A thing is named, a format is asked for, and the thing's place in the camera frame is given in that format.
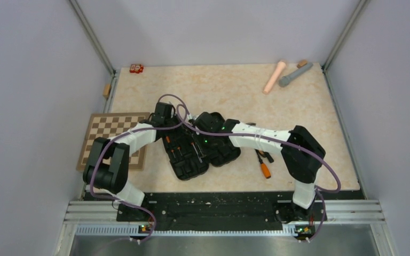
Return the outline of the black plastic tool case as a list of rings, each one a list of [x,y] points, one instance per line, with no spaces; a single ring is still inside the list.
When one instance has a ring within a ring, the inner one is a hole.
[[[241,155],[241,149],[228,137],[200,134],[184,124],[162,132],[161,139],[174,174],[182,181],[206,173],[210,165],[221,167]]]

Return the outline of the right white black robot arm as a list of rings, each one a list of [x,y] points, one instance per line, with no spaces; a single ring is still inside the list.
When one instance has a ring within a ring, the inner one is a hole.
[[[203,112],[192,119],[196,133],[202,135],[204,145],[221,140],[234,148],[251,148],[271,155],[281,155],[288,173],[294,179],[291,209],[286,221],[309,220],[316,198],[316,181],[319,169],[324,166],[323,147],[303,126],[291,130],[269,130],[236,119],[221,121]]]

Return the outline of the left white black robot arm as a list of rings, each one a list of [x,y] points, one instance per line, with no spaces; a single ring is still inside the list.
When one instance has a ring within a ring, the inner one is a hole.
[[[128,179],[130,156],[156,142],[163,131],[179,127],[172,120],[174,117],[172,104],[158,102],[149,119],[117,136],[96,138],[83,172],[91,195],[124,203],[130,206],[129,212],[136,220],[146,219],[150,206],[143,202],[145,194]]]

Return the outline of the long orange handled screwdriver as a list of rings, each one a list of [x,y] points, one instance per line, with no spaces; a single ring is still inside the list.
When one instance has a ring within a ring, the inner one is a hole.
[[[259,150],[255,150],[256,154],[257,154],[257,158],[260,164],[260,168],[261,168],[261,172],[263,174],[263,176],[266,179],[270,179],[271,178],[271,172],[269,170],[269,168],[266,166],[266,164],[263,162],[263,159],[266,158],[265,154],[262,151]]]

